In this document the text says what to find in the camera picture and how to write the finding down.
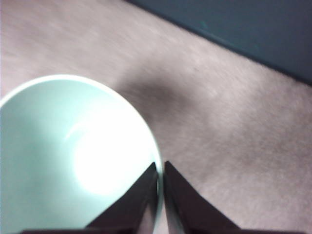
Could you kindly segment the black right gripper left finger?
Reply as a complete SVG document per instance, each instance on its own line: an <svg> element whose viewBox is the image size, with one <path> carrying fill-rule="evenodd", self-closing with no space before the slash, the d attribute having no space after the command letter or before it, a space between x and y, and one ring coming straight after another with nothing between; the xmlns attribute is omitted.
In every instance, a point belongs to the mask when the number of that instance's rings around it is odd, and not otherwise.
<svg viewBox="0 0 312 234"><path fill-rule="evenodd" d="M154 229L158 205L158 172L153 162L129 190L82 229L23 230L23 234L137 234L146 210L146 233Z"/></svg>

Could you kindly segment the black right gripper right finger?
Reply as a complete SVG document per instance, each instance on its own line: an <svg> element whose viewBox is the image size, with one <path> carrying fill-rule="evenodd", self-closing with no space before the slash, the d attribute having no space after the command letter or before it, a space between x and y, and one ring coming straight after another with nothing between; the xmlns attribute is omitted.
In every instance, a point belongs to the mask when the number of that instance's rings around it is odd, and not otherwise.
<svg viewBox="0 0 312 234"><path fill-rule="evenodd" d="M164 201L171 234L295 234L242 229L204 199L170 161L164 163Z"/></svg>

